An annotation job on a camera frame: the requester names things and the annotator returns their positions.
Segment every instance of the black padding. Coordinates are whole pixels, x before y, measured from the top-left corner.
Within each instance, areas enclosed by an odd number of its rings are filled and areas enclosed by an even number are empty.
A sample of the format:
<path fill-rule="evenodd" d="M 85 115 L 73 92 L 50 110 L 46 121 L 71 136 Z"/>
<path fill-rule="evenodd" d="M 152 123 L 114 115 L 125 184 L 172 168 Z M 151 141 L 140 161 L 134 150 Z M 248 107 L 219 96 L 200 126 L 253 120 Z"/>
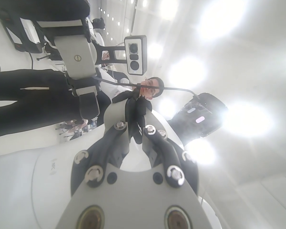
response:
<path fill-rule="evenodd" d="M 31 21 L 72 21 L 90 13 L 87 0 L 0 0 L 0 7 Z"/>
<path fill-rule="evenodd" d="M 100 113 L 95 93 L 80 95 L 80 113 L 81 117 L 91 120 Z"/>

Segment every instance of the circular hole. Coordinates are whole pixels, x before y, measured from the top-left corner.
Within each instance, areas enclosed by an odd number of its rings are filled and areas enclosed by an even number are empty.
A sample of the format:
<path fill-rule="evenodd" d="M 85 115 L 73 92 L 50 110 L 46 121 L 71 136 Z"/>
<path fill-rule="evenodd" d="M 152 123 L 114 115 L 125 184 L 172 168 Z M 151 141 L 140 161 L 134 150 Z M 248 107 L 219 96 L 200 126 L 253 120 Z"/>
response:
<path fill-rule="evenodd" d="M 90 206 L 83 211 L 77 221 L 77 229 L 103 229 L 104 212 L 98 206 Z"/>
<path fill-rule="evenodd" d="M 171 207 L 165 214 L 166 229 L 190 229 L 190 220 L 187 214 L 179 207 Z"/>

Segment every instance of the ceiling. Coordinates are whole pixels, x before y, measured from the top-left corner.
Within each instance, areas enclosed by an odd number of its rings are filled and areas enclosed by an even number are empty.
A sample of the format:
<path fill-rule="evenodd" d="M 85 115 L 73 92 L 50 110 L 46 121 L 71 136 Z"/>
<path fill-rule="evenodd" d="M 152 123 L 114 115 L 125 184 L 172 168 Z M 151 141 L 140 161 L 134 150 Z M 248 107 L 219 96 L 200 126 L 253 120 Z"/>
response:
<path fill-rule="evenodd" d="M 274 122 L 267 134 L 246 138 L 221 128 L 206 138 L 216 159 L 212 165 L 200 165 L 200 195 L 216 210 L 223 228 L 286 228 L 286 0 L 248 0 L 239 24 L 211 41 L 202 39 L 197 28 L 214 0 L 178 0 L 172 21 L 159 14 L 162 0 L 147 0 L 146 7 L 143 0 L 97 1 L 110 14 L 104 17 L 107 45 L 123 42 L 133 24 L 129 34 L 146 35 L 148 44 L 163 47 L 159 59 L 148 59 L 146 78 L 159 76 L 166 86 L 174 86 L 170 68 L 191 55 L 207 74 L 189 89 L 211 93 L 228 107 L 241 101 L 265 109 Z M 101 16 L 98 8 L 92 10 Z M 191 97 L 166 91 L 152 104 L 161 111 L 161 101 L 167 99 L 178 110 Z"/>

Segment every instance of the leg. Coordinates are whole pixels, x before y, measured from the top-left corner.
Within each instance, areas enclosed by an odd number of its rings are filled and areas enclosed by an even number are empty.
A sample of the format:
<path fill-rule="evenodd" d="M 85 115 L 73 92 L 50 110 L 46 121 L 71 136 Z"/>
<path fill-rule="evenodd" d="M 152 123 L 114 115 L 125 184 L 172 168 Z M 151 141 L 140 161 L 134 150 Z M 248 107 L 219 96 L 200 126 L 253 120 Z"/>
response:
<path fill-rule="evenodd" d="M 37 91 L 0 107 L 0 136 L 80 118 L 79 98 L 71 92 Z"/>

